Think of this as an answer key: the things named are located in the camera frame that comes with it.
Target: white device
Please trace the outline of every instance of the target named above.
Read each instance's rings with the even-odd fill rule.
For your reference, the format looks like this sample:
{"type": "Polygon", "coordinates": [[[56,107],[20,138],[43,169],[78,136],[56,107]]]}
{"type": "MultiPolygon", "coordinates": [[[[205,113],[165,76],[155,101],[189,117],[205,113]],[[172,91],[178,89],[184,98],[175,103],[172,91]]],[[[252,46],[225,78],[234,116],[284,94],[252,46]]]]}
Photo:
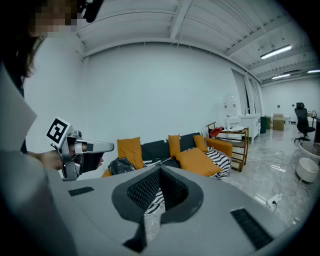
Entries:
{"type": "Polygon", "coordinates": [[[82,173],[97,169],[102,155],[115,148],[110,142],[83,140],[81,131],[59,117],[46,136],[61,157],[63,181],[75,181],[82,173]]]}

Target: white wall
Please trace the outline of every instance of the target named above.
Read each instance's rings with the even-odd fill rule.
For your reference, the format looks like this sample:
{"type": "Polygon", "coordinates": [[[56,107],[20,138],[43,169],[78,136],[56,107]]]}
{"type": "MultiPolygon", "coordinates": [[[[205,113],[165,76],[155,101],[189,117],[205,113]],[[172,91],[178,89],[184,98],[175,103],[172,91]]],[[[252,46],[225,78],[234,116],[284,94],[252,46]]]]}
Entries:
{"type": "Polygon", "coordinates": [[[25,99],[38,115],[27,149],[52,150],[46,133],[59,116],[84,139],[115,144],[103,155],[105,164],[79,180],[99,178],[118,156],[117,139],[140,136],[143,144],[206,132],[213,121],[224,126],[224,98],[234,95],[240,105],[231,68],[245,74],[206,51],[167,44],[121,46],[81,62],[65,39],[46,39],[35,57],[35,73],[25,82],[25,99]]]}
{"type": "MultiPolygon", "coordinates": [[[[231,65],[219,57],[167,44],[127,45],[89,57],[90,127],[83,137],[117,144],[117,139],[140,137],[141,143],[206,132],[205,125],[225,125],[225,95],[239,95],[231,65]]],[[[104,154],[109,162],[117,147],[104,154]]]]}
{"type": "Polygon", "coordinates": [[[82,129],[82,61],[64,38],[46,38],[36,53],[34,67],[24,83],[24,98],[37,118],[25,140],[28,151],[42,153],[54,149],[46,134],[56,116],[82,129]]]}
{"type": "Polygon", "coordinates": [[[308,111],[315,110],[320,115],[320,78],[308,78],[262,87],[264,115],[289,113],[296,120],[295,106],[303,102],[308,111]]]}

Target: hair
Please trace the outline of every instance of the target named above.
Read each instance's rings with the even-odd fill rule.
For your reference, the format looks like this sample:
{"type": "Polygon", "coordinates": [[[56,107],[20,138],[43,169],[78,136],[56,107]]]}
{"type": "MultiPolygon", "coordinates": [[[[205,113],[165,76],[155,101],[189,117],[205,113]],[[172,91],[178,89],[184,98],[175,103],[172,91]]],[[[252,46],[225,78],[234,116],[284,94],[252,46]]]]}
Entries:
{"type": "MultiPolygon", "coordinates": [[[[48,1],[52,0],[6,0],[1,3],[3,10],[3,14],[0,15],[0,24],[3,26],[1,33],[6,37],[1,42],[1,57],[9,72],[23,78],[32,75],[35,47],[39,36],[32,36],[31,29],[34,29],[35,14],[41,12],[41,6],[47,5],[48,1]]],[[[75,5],[77,3],[77,0],[65,1],[75,5]]]]}

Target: hand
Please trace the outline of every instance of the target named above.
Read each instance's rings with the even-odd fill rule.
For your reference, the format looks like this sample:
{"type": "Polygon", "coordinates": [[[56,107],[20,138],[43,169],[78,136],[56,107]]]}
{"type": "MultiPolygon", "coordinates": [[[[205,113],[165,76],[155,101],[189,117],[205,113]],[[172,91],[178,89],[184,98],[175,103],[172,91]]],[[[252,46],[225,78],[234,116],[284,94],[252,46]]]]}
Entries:
{"type": "MultiPolygon", "coordinates": [[[[70,155],[73,156],[75,154],[75,150],[73,147],[72,149],[69,147],[70,155]]],[[[62,160],[56,150],[44,152],[44,153],[33,153],[28,152],[28,155],[33,156],[34,158],[38,159],[44,168],[46,169],[53,169],[53,170],[61,170],[62,169],[62,160]]],[[[101,158],[98,164],[98,167],[103,165],[104,160],[101,158]]]]}

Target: red object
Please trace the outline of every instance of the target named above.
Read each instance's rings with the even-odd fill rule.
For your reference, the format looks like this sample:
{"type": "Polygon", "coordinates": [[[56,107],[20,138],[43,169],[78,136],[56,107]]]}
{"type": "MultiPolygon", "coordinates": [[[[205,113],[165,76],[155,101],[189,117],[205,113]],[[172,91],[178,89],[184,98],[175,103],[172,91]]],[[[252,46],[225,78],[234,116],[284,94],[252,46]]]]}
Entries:
{"type": "Polygon", "coordinates": [[[210,132],[210,136],[211,137],[216,137],[224,128],[221,126],[219,128],[214,128],[212,129],[212,131],[210,132]]]}

